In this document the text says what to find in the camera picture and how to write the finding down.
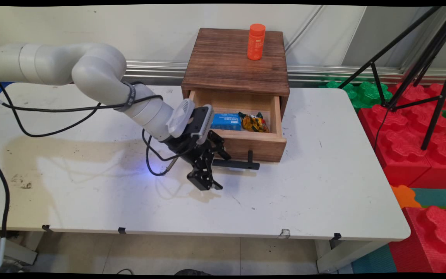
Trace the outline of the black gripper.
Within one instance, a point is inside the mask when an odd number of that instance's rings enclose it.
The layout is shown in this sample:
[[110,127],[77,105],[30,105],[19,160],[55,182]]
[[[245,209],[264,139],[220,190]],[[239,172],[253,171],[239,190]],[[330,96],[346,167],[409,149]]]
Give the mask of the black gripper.
[[217,153],[223,160],[232,159],[232,156],[225,150],[225,140],[216,132],[209,131],[204,143],[198,144],[196,141],[189,134],[179,138],[168,137],[163,143],[175,155],[164,158],[163,161],[181,157],[190,163],[192,171],[187,174],[187,179],[200,191],[208,191],[213,188],[223,189],[223,186],[213,178],[212,162],[214,153]]

